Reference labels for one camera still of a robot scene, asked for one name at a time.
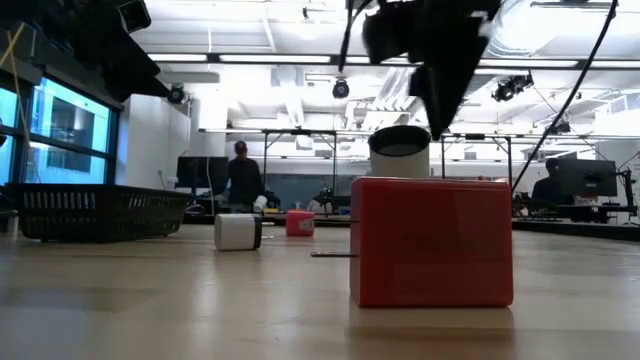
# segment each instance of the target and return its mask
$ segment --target fluorescent light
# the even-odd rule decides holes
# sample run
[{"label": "fluorescent light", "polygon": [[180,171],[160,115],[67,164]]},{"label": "fluorescent light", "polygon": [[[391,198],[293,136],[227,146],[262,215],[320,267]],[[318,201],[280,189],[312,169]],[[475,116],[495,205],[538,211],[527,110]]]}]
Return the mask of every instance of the fluorescent light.
[{"label": "fluorescent light", "polygon": [[306,81],[330,81],[333,82],[336,80],[336,77],[333,75],[327,74],[306,74],[304,76]]},{"label": "fluorescent light", "polygon": [[347,136],[363,135],[363,136],[370,136],[370,135],[373,135],[373,131],[343,130],[343,131],[336,131],[336,135],[347,135]]},{"label": "fluorescent light", "polygon": [[366,56],[347,56],[347,64],[369,64],[369,58]]},{"label": "fluorescent light", "polygon": [[201,132],[217,134],[260,134],[260,129],[200,129]]},{"label": "fluorescent light", "polygon": [[[366,56],[347,56],[347,64],[370,64]],[[411,65],[406,57],[395,57],[382,62],[382,65]]]},{"label": "fluorescent light", "polygon": [[148,54],[153,61],[207,61],[206,54]]},{"label": "fluorescent light", "polygon": [[537,59],[482,59],[479,66],[503,68],[573,68],[577,60],[537,60]]},{"label": "fluorescent light", "polygon": [[596,60],[591,63],[591,67],[597,68],[616,68],[616,69],[640,69],[640,61],[606,61]]},{"label": "fluorescent light", "polygon": [[222,62],[251,62],[251,63],[313,63],[328,64],[330,56],[313,55],[220,55]]},{"label": "fluorescent light", "polygon": [[476,69],[476,75],[529,75],[527,70]]},{"label": "fluorescent light", "polygon": [[409,62],[409,59],[407,59],[406,57],[391,58],[391,59],[387,59],[387,60],[383,61],[382,63],[383,64],[397,64],[397,65],[409,65],[409,64],[411,64]]}]

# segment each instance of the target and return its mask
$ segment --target window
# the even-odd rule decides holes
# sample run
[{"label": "window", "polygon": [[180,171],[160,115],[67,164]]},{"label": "window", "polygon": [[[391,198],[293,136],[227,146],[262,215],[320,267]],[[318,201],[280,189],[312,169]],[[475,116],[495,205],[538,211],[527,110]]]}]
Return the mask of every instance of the window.
[{"label": "window", "polygon": [[103,158],[32,141],[25,182],[102,184],[105,165]]},{"label": "window", "polygon": [[[0,186],[115,180],[116,148],[109,138],[117,134],[117,111],[47,78],[37,86],[25,83],[18,96],[2,75],[0,70]],[[29,107],[26,126],[19,105]]]},{"label": "window", "polygon": [[4,144],[0,146],[0,185],[9,182],[11,174],[11,159],[13,158],[13,137],[7,136]]},{"label": "window", "polygon": [[18,110],[18,96],[9,90],[0,88],[0,123],[14,127]]},{"label": "window", "polygon": [[[35,89],[31,120],[34,134],[106,152],[109,118],[110,110],[106,106],[49,79],[43,79]],[[69,162],[53,159],[47,163]]]}]

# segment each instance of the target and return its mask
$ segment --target red box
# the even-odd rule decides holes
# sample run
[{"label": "red box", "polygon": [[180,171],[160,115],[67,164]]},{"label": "red box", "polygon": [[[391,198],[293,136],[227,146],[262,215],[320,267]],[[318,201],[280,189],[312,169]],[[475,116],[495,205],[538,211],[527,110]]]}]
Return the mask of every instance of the red box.
[{"label": "red box", "polygon": [[309,211],[287,211],[287,236],[313,236],[315,214]]},{"label": "red box", "polygon": [[360,178],[351,212],[350,287],[359,306],[512,303],[507,184]]}]

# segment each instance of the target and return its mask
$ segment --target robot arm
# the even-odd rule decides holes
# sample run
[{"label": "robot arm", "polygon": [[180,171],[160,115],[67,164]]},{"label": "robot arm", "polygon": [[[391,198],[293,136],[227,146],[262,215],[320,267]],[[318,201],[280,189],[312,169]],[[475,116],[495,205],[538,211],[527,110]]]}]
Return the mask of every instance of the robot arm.
[{"label": "robot arm", "polygon": [[[407,53],[410,62],[422,63],[411,78],[409,95],[424,102],[431,136],[438,140],[453,121],[489,43],[481,28],[496,16],[501,1],[378,3],[380,10],[365,20],[362,31],[369,59],[379,64]],[[341,55],[346,56],[344,45]]]}]

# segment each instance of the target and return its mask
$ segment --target wire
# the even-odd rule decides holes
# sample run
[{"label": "wire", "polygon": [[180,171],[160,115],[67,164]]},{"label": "wire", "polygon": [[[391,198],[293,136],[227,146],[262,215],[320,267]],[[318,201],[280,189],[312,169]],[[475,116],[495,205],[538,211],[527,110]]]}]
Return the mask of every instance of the wire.
[{"label": "wire", "polygon": [[[27,144],[27,146],[30,147],[31,146],[31,141],[29,140],[29,128],[27,126],[27,118],[26,118],[26,116],[24,116],[24,109],[22,108],[22,93],[20,92],[20,81],[18,79],[18,71],[16,70],[16,60],[15,60],[15,56],[13,55],[13,47],[11,45],[11,44],[15,45],[15,43],[18,40],[18,38],[22,34],[21,29],[23,29],[23,28],[24,28],[24,26],[20,26],[20,28],[18,28],[18,31],[16,32],[16,35],[13,37],[13,39],[11,37],[11,32],[7,31],[7,39],[9,40],[9,48],[7,49],[5,55],[8,55],[10,60],[11,60],[11,70],[13,71],[13,82],[14,82],[14,86],[16,87],[16,95],[17,95],[17,98],[18,98],[18,112],[20,114],[20,122],[22,123],[22,130],[24,132],[24,141]],[[34,171],[34,174],[36,176],[36,180],[38,181],[38,183],[42,183],[42,180],[40,179],[40,174],[38,174],[38,166],[34,165],[33,171]]]},{"label": "wire", "polygon": [[20,38],[20,35],[22,35],[24,26],[24,23],[20,24],[20,27],[18,28],[18,31],[16,31],[16,36],[13,38],[13,40],[11,39],[11,36],[9,36],[9,46],[7,47],[7,50],[4,51],[4,54],[2,54],[2,58],[0,58],[0,67],[4,65],[4,62],[7,60],[9,54],[13,53],[13,48],[16,46],[16,43],[18,43],[18,39]]},{"label": "wire", "polygon": [[338,71],[342,72],[344,70],[344,65],[347,62],[347,53],[349,52],[349,40],[351,40],[351,27],[353,26],[353,22],[356,20],[358,15],[364,11],[364,9],[371,4],[373,0],[365,0],[358,9],[356,10],[356,14],[353,15],[353,3],[355,0],[347,1],[347,27],[344,30],[344,37],[342,38],[342,45],[340,46],[340,61],[338,62]]},{"label": "wire", "polygon": [[[544,95],[542,95],[542,93],[540,93],[540,91],[538,90],[538,88],[536,88],[536,86],[533,86],[533,89],[538,93],[538,95],[540,95],[540,98],[542,99],[542,101],[544,101],[545,104],[547,104],[547,106],[549,107],[549,109],[551,109],[551,111],[553,111],[554,115],[558,114],[558,110],[556,110],[550,103],[549,101],[544,97]],[[577,131],[575,131],[571,126],[569,126],[569,129],[576,134],[580,140],[582,140],[585,144],[587,144],[591,150],[593,150],[596,154],[600,155],[600,157],[602,157],[604,160],[609,161],[609,159],[607,159],[606,156],[602,155],[602,153],[600,151],[598,151],[598,149],[596,148],[595,145],[593,145],[592,143],[588,142],[587,139],[583,138],[581,134],[579,134]]]},{"label": "wire", "polygon": [[609,8],[609,13],[607,14],[607,18],[605,19],[604,25],[602,26],[602,31],[600,32],[600,35],[598,36],[598,39],[596,40],[596,43],[593,46],[593,49],[591,50],[591,54],[589,55],[589,58],[587,58],[587,61],[584,64],[584,68],[582,69],[582,72],[580,73],[580,76],[578,77],[578,80],[576,81],[576,84],[574,85],[573,90],[571,90],[571,93],[569,94],[567,101],[565,101],[564,105],[556,115],[556,118],[553,120],[551,125],[544,131],[544,133],[542,134],[542,137],[540,138],[540,141],[538,141],[538,144],[536,145],[533,152],[529,156],[529,159],[527,159],[527,162],[524,164],[524,167],[520,171],[520,174],[518,175],[518,178],[516,179],[516,182],[514,183],[513,188],[511,189],[512,193],[518,187],[518,184],[520,184],[520,181],[522,181],[522,177],[524,176],[524,173],[529,168],[529,165],[531,165],[531,161],[538,154],[538,150],[540,150],[540,147],[542,146],[542,144],[544,144],[544,141],[549,136],[549,133],[551,133],[553,128],[555,128],[558,121],[560,121],[564,113],[567,111],[567,108],[569,108],[569,105],[571,105],[573,98],[575,98],[576,94],[578,93],[578,90],[580,89],[580,86],[582,85],[584,78],[587,76],[587,73],[589,72],[591,63],[595,59],[596,54],[600,49],[600,45],[602,45],[602,42],[604,41],[604,37],[607,35],[607,32],[609,31],[609,26],[611,25],[611,22],[613,21],[613,19],[616,17],[617,7],[618,7],[618,0],[612,0],[611,7]]}]

